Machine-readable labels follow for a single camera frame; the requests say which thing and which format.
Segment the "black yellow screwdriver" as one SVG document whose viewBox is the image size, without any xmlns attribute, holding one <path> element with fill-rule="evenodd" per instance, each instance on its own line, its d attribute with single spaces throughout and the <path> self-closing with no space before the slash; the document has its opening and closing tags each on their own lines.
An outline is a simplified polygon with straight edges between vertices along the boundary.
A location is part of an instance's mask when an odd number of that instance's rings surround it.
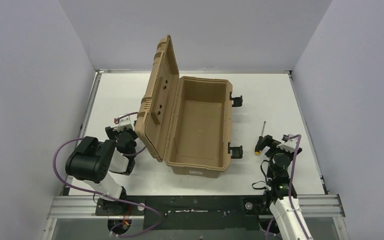
<svg viewBox="0 0 384 240">
<path fill-rule="evenodd" d="M 264 149 L 264 147 L 263 147 L 263 140 L 264 140 L 265 126 L 266 126 L 266 121 L 263 122 L 261 134 L 258 137 L 258 141 L 257 141 L 257 143 L 255 145 L 255 148 L 254 148 L 255 155 L 260 155 L 262 150 Z"/>
</svg>

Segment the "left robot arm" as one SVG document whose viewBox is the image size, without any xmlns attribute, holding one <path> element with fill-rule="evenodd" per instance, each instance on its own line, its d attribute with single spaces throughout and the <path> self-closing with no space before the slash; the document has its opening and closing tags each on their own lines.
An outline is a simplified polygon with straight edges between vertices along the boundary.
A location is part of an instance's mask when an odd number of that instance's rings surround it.
<svg viewBox="0 0 384 240">
<path fill-rule="evenodd" d="M 93 193 L 102 193 L 96 202 L 99 212 L 113 216 L 124 215 L 130 205 L 108 198 L 125 199 L 126 189 L 115 182 L 110 173 L 129 176 L 136 164 L 137 135 L 131 128 L 116 130 L 106 127 L 108 139 L 85 136 L 68 157 L 65 164 L 67 175 L 88 184 Z"/>
</svg>

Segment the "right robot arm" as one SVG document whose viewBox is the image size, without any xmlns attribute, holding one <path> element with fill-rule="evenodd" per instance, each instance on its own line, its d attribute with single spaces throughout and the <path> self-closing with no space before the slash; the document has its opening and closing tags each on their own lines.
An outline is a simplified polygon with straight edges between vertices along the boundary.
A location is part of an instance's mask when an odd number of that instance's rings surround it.
<svg viewBox="0 0 384 240">
<path fill-rule="evenodd" d="M 271 135 L 261 135 L 255 145 L 256 155 L 267 149 L 265 156 L 267 170 L 261 171 L 264 176 L 265 208 L 273 215 L 267 225 L 270 232 L 273 223 L 277 224 L 279 234 L 284 240 L 312 240 L 313 236 L 302 214 L 302 208 L 293 185 L 297 156 L 302 152 L 300 147 L 302 136 L 284 135 L 276 140 Z"/>
</svg>

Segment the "tan plastic toolbox bin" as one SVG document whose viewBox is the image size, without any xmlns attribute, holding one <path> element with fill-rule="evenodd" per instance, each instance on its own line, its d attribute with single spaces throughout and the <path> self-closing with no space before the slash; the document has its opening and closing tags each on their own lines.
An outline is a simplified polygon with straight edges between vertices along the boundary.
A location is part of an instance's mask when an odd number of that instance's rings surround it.
<svg viewBox="0 0 384 240">
<path fill-rule="evenodd" d="M 233 157 L 232 92 L 227 79 L 181 76 L 167 35 L 153 57 L 135 132 L 175 174 L 217 178 Z"/>
</svg>

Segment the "black toolbox latch front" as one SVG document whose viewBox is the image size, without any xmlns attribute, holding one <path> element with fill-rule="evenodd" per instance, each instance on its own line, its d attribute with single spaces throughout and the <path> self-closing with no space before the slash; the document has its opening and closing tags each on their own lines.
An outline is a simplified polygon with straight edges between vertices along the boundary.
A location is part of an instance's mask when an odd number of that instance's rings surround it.
<svg viewBox="0 0 384 240">
<path fill-rule="evenodd" d="M 230 154 L 231 159 L 242 159 L 243 158 L 243 146 L 231 146 L 231 143 L 228 143 L 228 153 Z"/>
</svg>

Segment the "black toolbox latch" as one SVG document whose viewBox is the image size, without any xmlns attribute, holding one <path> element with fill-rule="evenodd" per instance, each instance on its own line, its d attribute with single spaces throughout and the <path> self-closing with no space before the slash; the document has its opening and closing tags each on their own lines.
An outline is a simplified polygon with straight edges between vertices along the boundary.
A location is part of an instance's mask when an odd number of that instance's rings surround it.
<svg viewBox="0 0 384 240">
<path fill-rule="evenodd" d="M 230 96 L 229 99 L 232 101 L 232 107 L 237 108 L 237 107 L 242 107 L 243 106 L 243 96 L 237 96 L 237 97 L 232 97 Z"/>
<path fill-rule="evenodd" d="M 242 159 L 243 158 L 243 146 L 231 146 L 231 143 L 228 143 L 228 153 L 230 154 L 231 159 Z"/>
</svg>

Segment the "black toolbox latch rear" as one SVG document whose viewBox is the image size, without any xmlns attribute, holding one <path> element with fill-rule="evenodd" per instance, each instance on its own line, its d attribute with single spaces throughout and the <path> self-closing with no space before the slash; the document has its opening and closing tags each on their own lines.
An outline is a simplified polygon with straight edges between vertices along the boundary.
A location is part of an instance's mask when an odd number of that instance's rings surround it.
<svg viewBox="0 0 384 240">
<path fill-rule="evenodd" d="M 237 107 L 242 107 L 243 106 L 243 96 L 237 96 L 237 97 L 232 97 L 230 96 L 229 99 L 232 101 L 232 107 L 237 108 Z"/>
</svg>

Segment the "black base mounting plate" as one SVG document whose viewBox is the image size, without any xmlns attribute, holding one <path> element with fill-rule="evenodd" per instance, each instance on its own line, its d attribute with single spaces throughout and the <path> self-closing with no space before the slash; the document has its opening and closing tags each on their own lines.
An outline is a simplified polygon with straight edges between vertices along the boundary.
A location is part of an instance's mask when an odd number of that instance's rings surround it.
<svg viewBox="0 0 384 240">
<path fill-rule="evenodd" d="M 140 210 L 130 205 L 128 213 L 110 215 L 98 211 L 102 217 L 142 217 L 144 228 L 158 223 L 155 230 L 224 230 L 245 229 L 248 231 L 264 229 L 273 215 L 265 208 L 266 197 L 262 195 L 175 195 L 175 196 L 126 196 L 124 200 L 144 204 L 149 209 Z"/>
</svg>

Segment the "aluminium front rail frame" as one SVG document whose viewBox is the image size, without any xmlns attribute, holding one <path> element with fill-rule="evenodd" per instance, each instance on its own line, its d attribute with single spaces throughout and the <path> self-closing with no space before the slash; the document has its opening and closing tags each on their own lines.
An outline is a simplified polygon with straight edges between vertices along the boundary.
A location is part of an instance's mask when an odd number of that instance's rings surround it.
<svg viewBox="0 0 384 240">
<path fill-rule="evenodd" d="M 300 212 L 313 236 L 328 239 L 349 238 L 344 223 L 345 212 L 338 195 L 299 196 Z M 261 195 L 168 195 L 134 196 L 125 203 L 105 203 L 91 195 L 56 196 L 47 216 L 42 238 L 56 237 L 56 226 L 64 219 L 103 220 L 107 229 L 122 220 L 135 221 L 155 230 L 257 230 L 267 228 L 272 213 Z"/>
</svg>

